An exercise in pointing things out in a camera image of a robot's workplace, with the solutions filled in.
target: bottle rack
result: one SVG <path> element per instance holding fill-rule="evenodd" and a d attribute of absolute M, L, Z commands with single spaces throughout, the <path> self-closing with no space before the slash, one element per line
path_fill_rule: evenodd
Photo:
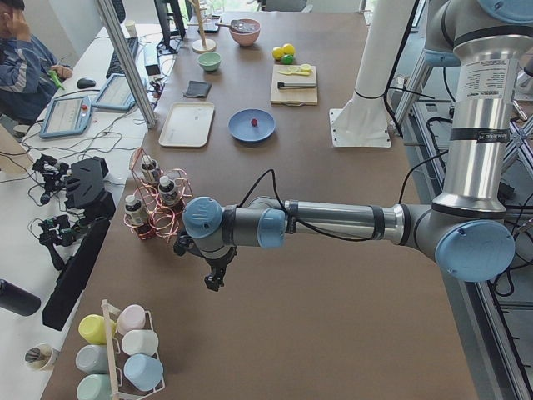
<path fill-rule="evenodd" d="M 112 334 L 112 328 L 111 328 L 111 314 L 116 316 L 120 315 L 122 310 L 120 308 L 117 308 L 110 304 L 107 299 L 102 300 L 102 313 L 103 313 L 103 321 L 104 321 L 104 328 L 106 332 L 106 347 L 107 347 L 107 363 L 109 365 L 109 378 L 111 381 L 111 394 L 112 394 L 112 400 L 141 400 L 143 398 L 148 398 L 154 393 L 160 392 L 165 388 L 165 379 L 162 377 L 161 381 L 158 383 L 158 385 L 153 388 L 150 392 L 144 395 L 136 395 L 136 394 L 130 394 L 121 392 L 119 388 L 122 386 L 122 370 L 117 366 L 117 360 L 115 359 L 115 354 L 119 354 L 121 352 L 120 348 L 120 342 L 113 337 Z M 149 329 L 152 331 L 153 329 L 153 321 L 152 321 L 152 313 L 148 310 L 145 310 L 145 314 L 147 315 L 147 321 L 150 324 Z M 115 352 L 115 349 L 113 348 L 113 343 L 117 344 L 117 351 Z M 161 361 L 159 358 L 159 351 L 156 351 L 155 357 Z"/>

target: white desk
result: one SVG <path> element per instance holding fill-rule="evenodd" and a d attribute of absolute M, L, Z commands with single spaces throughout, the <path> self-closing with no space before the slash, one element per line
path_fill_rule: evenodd
<path fill-rule="evenodd" d="M 140 50 L 137 52 L 137 60 L 142 61 L 142 44 L 159 40 L 160 37 L 153 35 L 153 33 L 160 32 L 160 28 L 158 25 L 137 25 L 137 32 L 140 37 Z M 74 68 L 72 78 L 63 84 L 65 90 L 59 90 L 57 96 L 77 91 L 76 83 L 79 78 L 93 78 L 97 82 L 95 88 L 102 87 L 106 82 L 105 74 L 113 51 L 111 42 L 106 36 L 107 33 L 103 29 Z M 33 148 L 42 149 L 30 152 L 34 160 L 38 159 L 41 153 L 45 153 L 70 165 L 78 161 L 76 155 L 73 155 L 72 151 L 58 148 L 73 146 L 72 150 L 82 151 L 90 142 L 80 143 L 81 140 L 102 136 L 99 133 L 121 115 L 121 113 L 96 111 L 92 115 L 88 130 L 77 137 L 64 137 L 45 141 L 36 134 L 39 128 L 34 127 L 28 133 L 25 143 Z M 115 133 L 110 132 L 108 135 L 97 138 L 91 147 L 112 148 L 119 139 L 117 133 L 120 133 L 122 139 L 116 147 L 137 148 L 142 143 L 142 139 L 147 132 L 147 126 L 142 120 L 141 113 L 136 110 L 131 115 L 117 121 L 112 131 Z M 116 204 L 122 195 L 123 183 L 129 176 L 128 163 L 131 154 L 132 151 L 121 149 L 115 149 L 109 153 L 87 152 L 89 157 L 99 156 L 106 160 L 109 174 L 105 179 L 113 183 L 107 183 L 106 187 L 112 193 Z M 0 181 L 22 177 L 22 174 L 7 175 L 4 172 L 0 172 Z M 0 242 L 3 258 L 2 266 L 0 267 L 0 278 L 28 290 L 30 293 L 40 297 L 42 301 L 39 311 L 30 317 L 22 317 L 0 308 L 0 324 L 2 325 L 0 330 L 0 343 L 2 344 L 0 349 L 0 359 L 2 360 L 0 364 L 2 369 L 0 388 L 2 388 L 2 398 L 33 400 L 41 397 L 42 390 L 45 388 L 51 373 L 30 371 L 24 365 L 24 354 L 34 345 L 44 342 L 61 349 L 70 328 L 70 319 L 61 332 L 42 325 L 42 309 L 55 288 L 59 272 L 53 267 L 48 250 L 40 245 L 38 240 L 27 229 L 28 223 L 34 218 L 44 219 L 63 214 L 65 209 L 64 192 L 58 197 L 53 197 L 46 206 L 38 207 L 27 195 L 27 190 L 33 185 L 35 185 L 35 182 L 29 178 L 0 184 L 0 204 L 2 204 L 0 218 L 3 230 L 2 241 Z M 42 194 L 42 189 L 36 187 L 31 193 L 38 201 Z M 115 218 L 121 217 L 121 210 L 117 210 Z M 33 231 L 37 235 L 40 230 L 37 223 L 33 224 Z M 57 250 L 66 260 L 76 252 L 77 246 L 57 247 Z"/>

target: mug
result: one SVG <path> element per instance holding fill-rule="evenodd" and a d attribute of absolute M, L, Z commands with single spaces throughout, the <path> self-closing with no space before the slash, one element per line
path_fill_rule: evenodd
<path fill-rule="evenodd" d="M 116 323 L 111 320 L 111 333 L 115 336 Z M 103 316 L 97 314 L 87 315 L 77 327 L 77 331 L 89 344 L 106 344 L 106 331 L 104 329 Z"/>
<path fill-rule="evenodd" d="M 163 379 L 161 362 L 146 354 L 135 354 L 124 363 L 124 375 L 139 390 L 153 390 Z"/>
<path fill-rule="evenodd" d="M 111 380 L 106 374 L 87 375 L 77 385 L 77 400 L 109 400 L 111 398 Z"/>
<path fill-rule="evenodd" d="M 77 369 L 85 373 L 108 373 L 107 349 L 103 345 L 88 344 L 76 355 Z"/>
<path fill-rule="evenodd" d="M 26 366 L 33 371 L 47 371 L 53 369 L 53 364 L 57 360 L 59 350 L 56 350 L 47 343 L 39 343 L 28 350 L 26 354 Z"/>
<path fill-rule="evenodd" d="M 121 335 L 133 329 L 143 329 L 147 318 L 144 308 L 138 304 L 132 304 L 122 310 L 117 318 L 117 330 Z"/>
<path fill-rule="evenodd" d="M 157 351 L 159 337 L 149 329 L 136 329 L 122 338 L 122 350 L 129 356 L 143 353 L 152 356 Z"/>

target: yellow mug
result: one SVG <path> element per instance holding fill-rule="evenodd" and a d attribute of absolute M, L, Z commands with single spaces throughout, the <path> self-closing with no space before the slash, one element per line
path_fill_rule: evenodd
<path fill-rule="evenodd" d="M 115 336 L 116 323 L 111 320 L 111 333 Z M 106 344 L 106 331 L 104 329 L 103 316 L 97 314 L 87 315 L 77 327 L 77 331 L 89 344 Z"/>

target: blue jacket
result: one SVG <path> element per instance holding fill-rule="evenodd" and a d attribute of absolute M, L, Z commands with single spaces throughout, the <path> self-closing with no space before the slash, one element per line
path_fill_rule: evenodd
<path fill-rule="evenodd" d="M 57 59 L 34 36 L 32 42 L 0 39 L 0 52 L 0 106 L 17 120 L 37 120 L 57 91 L 47 75 Z"/>

